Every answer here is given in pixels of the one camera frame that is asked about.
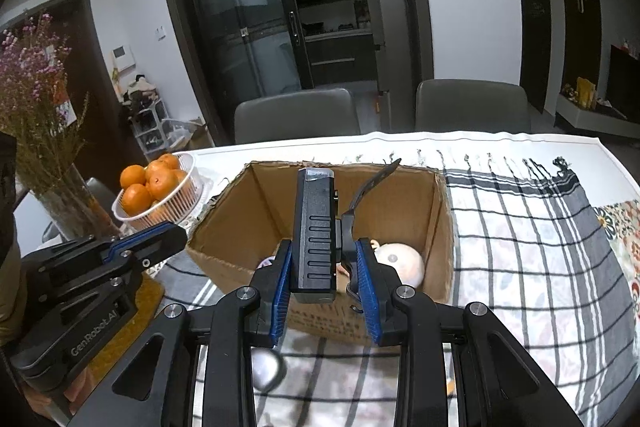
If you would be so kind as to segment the left hand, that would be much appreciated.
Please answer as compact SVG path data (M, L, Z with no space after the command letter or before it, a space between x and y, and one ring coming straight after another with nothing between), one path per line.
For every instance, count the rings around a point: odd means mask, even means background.
M29 384L21 383L22 392L30 408L45 419L52 419L49 407L54 405L53 398L64 397L70 413L75 415L95 387L96 379L90 367L85 367L67 389L61 392L42 393Z

